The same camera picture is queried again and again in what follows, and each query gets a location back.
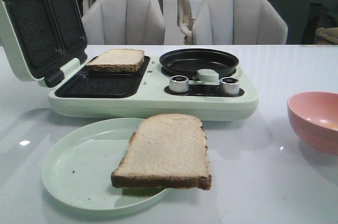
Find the white bread slice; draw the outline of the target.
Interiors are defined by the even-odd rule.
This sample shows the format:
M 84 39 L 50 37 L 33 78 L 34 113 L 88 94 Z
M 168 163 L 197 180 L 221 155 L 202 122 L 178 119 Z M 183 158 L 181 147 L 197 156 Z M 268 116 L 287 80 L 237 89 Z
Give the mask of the white bread slice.
M 143 50 L 110 49 L 87 63 L 87 67 L 98 72 L 136 72 L 144 61 Z
M 116 188 L 198 188 L 209 190 L 212 175 L 202 122 L 186 114 L 143 120 L 125 156 L 111 174 Z

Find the pink bowl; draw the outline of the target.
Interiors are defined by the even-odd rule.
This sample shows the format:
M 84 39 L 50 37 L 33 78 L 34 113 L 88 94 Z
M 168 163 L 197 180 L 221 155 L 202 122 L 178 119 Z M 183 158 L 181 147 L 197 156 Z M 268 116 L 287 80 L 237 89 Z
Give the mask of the pink bowl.
M 300 92 L 287 100 L 289 123 L 296 135 L 308 145 L 324 153 L 337 155 L 337 93 Z

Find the green breakfast maker lid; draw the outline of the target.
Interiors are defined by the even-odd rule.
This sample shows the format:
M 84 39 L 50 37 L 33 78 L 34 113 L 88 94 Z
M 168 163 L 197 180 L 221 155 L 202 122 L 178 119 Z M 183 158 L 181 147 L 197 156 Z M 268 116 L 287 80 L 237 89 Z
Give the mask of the green breakfast maker lid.
M 1 41 L 16 77 L 46 87 L 87 59 L 76 0 L 1 0 Z

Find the green breakfast maker base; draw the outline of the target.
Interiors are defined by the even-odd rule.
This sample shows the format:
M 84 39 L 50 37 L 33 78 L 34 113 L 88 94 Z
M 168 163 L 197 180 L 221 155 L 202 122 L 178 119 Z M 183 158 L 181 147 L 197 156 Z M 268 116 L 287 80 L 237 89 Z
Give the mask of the green breakfast maker base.
M 49 93 L 52 109 L 70 117 L 147 118 L 164 113 L 182 113 L 200 120 L 234 121 L 250 117 L 259 95 L 240 67 L 232 78 L 239 93 L 226 95 L 220 86 L 230 81 L 189 81 L 185 93 L 170 92 L 171 77 L 158 57 L 145 57 L 137 72 L 94 72 L 79 68 Z

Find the silver left control knob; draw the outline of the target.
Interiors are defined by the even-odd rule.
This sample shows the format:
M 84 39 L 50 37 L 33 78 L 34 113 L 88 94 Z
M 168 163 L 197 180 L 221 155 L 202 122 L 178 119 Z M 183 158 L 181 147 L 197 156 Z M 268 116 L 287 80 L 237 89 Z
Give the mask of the silver left control knob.
M 171 76 L 168 88 L 174 93 L 186 93 L 189 90 L 189 79 L 182 75 Z

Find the silver control knob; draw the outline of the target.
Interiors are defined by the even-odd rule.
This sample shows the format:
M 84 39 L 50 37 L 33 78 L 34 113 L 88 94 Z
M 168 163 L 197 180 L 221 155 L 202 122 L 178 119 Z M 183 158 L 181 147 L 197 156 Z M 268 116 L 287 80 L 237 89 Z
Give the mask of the silver control knob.
M 189 79 L 182 75 L 171 76 L 168 88 L 174 93 L 186 93 L 189 90 Z
M 232 77 L 223 77 L 219 80 L 219 90 L 224 95 L 237 95 L 240 92 L 239 80 Z

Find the black round frying pan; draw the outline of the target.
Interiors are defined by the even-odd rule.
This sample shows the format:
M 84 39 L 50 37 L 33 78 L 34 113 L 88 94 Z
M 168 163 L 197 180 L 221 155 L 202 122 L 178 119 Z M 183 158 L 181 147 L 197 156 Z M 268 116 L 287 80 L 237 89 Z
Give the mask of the black round frying pan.
M 211 69 L 219 78 L 228 77 L 235 72 L 239 59 L 224 51 L 188 48 L 169 51 L 160 56 L 159 62 L 168 75 L 183 75 L 192 80 L 200 69 Z

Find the silver right control knob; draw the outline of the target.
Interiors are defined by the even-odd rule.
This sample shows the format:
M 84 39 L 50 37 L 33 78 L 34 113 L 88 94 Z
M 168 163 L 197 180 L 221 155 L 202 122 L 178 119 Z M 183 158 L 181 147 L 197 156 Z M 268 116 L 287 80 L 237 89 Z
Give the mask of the silver right control knob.
M 219 80 L 219 90 L 224 95 L 237 95 L 240 92 L 239 80 L 232 77 L 223 77 Z

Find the beige office chair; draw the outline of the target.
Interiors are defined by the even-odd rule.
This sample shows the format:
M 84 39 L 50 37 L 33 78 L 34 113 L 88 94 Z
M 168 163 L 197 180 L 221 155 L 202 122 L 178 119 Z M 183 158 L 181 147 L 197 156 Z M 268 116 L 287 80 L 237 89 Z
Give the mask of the beige office chair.
M 193 45 L 193 16 L 189 0 L 177 0 L 177 26 L 184 34 L 184 44 Z

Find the light green plate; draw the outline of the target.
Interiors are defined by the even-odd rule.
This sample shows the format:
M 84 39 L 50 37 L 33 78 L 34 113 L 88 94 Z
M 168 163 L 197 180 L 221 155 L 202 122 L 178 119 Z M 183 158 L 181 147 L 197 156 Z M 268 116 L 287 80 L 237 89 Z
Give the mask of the light green plate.
M 42 181 L 58 201 L 88 214 L 121 216 L 145 209 L 168 189 L 118 189 L 111 173 L 142 119 L 115 118 L 86 125 L 59 140 L 42 164 Z

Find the dark kitchen counter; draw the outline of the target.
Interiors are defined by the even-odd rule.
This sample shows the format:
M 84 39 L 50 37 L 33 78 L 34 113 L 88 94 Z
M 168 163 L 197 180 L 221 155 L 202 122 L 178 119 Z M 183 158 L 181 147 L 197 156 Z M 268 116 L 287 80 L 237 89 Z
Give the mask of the dark kitchen counter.
M 267 0 L 288 25 L 287 44 L 315 44 L 315 31 L 337 27 L 337 0 Z

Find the beige cushion at right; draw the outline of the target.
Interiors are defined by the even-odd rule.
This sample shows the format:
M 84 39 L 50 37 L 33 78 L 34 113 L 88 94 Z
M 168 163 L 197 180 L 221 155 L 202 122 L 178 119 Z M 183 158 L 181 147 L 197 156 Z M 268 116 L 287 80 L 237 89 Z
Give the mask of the beige cushion at right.
M 338 27 L 324 28 L 320 27 L 315 31 L 315 34 L 321 37 L 320 44 L 337 45 L 337 30 Z

